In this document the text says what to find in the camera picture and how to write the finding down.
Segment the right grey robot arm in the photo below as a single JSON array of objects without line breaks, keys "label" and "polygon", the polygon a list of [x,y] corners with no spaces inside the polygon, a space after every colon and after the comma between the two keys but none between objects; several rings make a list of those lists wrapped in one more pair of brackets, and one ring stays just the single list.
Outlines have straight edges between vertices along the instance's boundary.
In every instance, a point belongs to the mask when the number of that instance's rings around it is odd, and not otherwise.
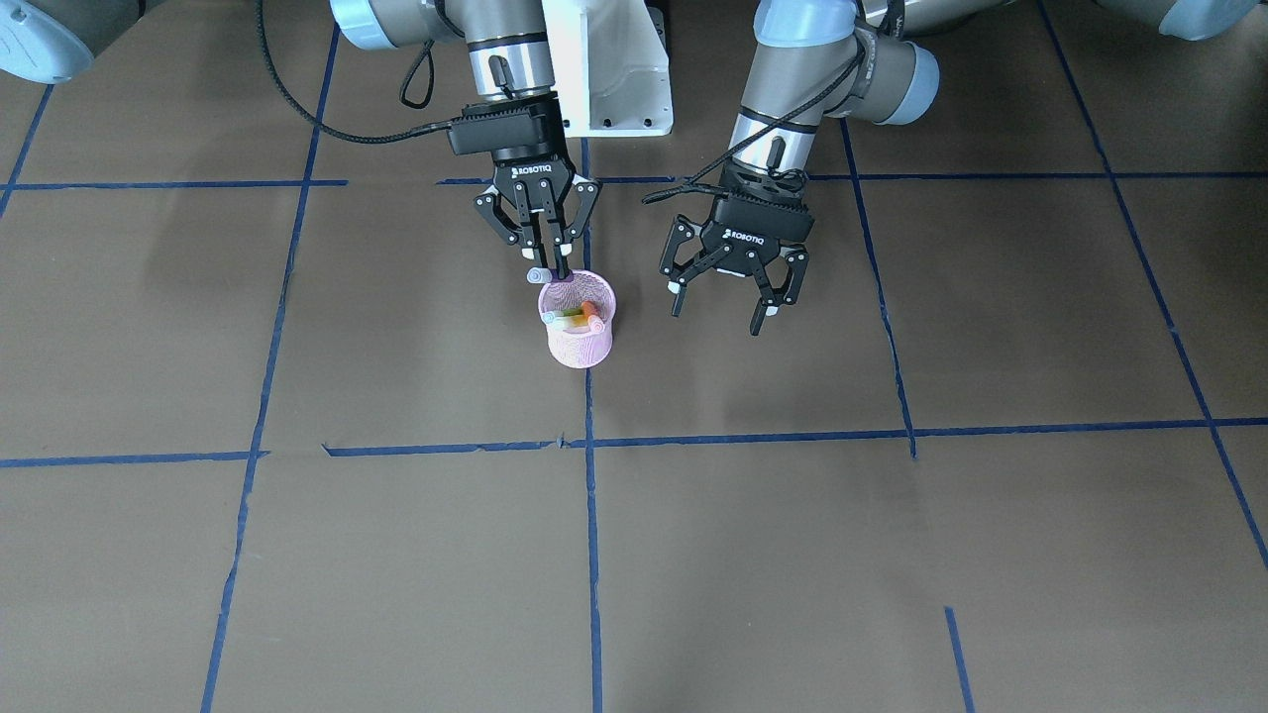
[{"label": "right grey robot arm", "polygon": [[[153,9],[151,1],[5,1],[3,69],[24,80],[63,84],[90,69]],[[456,118],[398,134],[349,134],[307,110],[276,72],[265,4],[254,3],[265,71],[308,126],[350,145],[398,145],[445,134],[453,154],[488,154],[489,188],[473,208],[508,247],[533,261],[533,283],[571,280],[568,258],[587,230],[601,185],[574,167],[566,140],[552,44],[539,1],[333,1],[332,18],[359,49],[418,47],[416,66],[434,67],[435,44],[467,47],[476,95]]]}]

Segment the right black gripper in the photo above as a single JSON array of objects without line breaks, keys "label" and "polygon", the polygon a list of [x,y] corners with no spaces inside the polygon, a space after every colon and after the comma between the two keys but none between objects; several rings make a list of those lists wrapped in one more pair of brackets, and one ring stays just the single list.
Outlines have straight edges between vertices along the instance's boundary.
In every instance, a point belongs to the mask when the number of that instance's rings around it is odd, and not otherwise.
[{"label": "right black gripper", "polygon": [[[476,195],[473,207],[500,240],[517,247],[526,260],[544,260],[536,212],[552,221],[555,280],[571,280],[568,256],[574,240],[590,227],[602,181],[579,176],[567,151],[535,154],[527,148],[501,148],[492,154],[493,181]],[[579,199],[572,218],[566,202]]]}]

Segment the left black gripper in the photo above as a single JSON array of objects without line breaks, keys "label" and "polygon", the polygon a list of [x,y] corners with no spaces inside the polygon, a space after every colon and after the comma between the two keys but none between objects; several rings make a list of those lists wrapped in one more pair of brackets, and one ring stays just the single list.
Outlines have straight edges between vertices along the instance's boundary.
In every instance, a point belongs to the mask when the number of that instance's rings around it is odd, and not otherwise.
[{"label": "left black gripper", "polygon": [[[704,271],[716,268],[739,277],[752,275],[758,302],[749,334],[757,337],[767,316],[798,302],[804,284],[809,252],[801,245],[814,225],[804,203],[806,176],[798,170],[771,175],[757,167],[724,167],[720,186],[725,194],[714,198],[705,223],[678,214],[667,235],[661,273],[675,294],[671,315],[678,318],[683,313],[689,282]],[[694,241],[700,244],[697,252],[678,261],[678,252]],[[768,275],[768,263],[784,263],[787,268],[779,287]]]}]

